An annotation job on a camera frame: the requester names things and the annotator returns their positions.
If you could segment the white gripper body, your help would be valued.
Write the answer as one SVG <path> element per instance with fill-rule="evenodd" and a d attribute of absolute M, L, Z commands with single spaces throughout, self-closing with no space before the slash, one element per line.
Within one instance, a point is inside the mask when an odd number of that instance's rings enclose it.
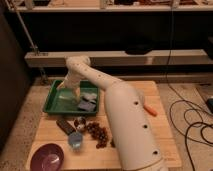
<path fill-rule="evenodd" d="M 64 80 L 57 86 L 57 89 L 68 88 L 76 99 L 80 98 L 80 81 L 78 75 L 66 75 Z"/>

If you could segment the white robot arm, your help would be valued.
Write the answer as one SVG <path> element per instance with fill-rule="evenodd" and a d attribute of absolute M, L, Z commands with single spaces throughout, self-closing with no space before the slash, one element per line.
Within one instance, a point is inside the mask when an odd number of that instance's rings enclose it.
<path fill-rule="evenodd" d="M 88 56 L 66 57 L 63 84 L 83 78 L 104 91 L 104 107 L 123 171 L 169 171 L 144 112 L 143 94 L 126 81 L 91 67 Z"/>

